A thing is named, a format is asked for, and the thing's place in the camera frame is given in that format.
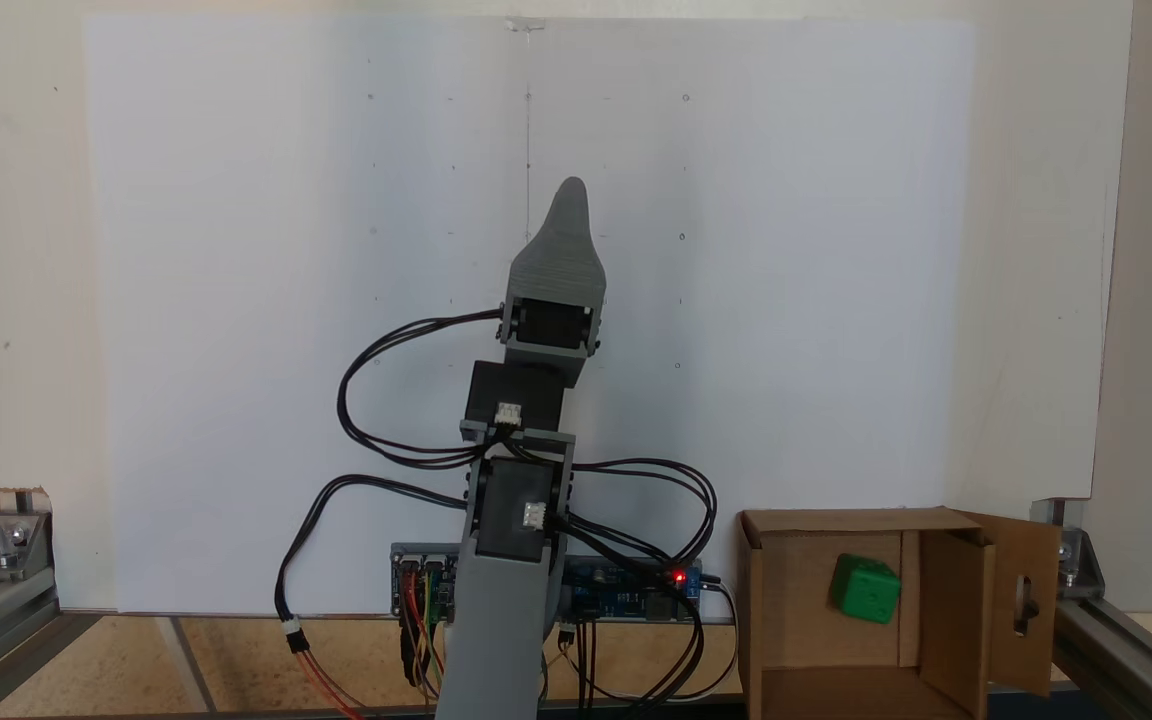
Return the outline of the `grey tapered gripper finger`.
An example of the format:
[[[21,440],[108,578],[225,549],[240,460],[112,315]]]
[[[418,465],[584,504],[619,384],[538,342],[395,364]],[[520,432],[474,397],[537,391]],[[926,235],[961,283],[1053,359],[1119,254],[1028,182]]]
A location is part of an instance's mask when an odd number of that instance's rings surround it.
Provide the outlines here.
[[[563,179],[539,232],[511,262],[511,273],[604,273],[591,233],[588,187]]]

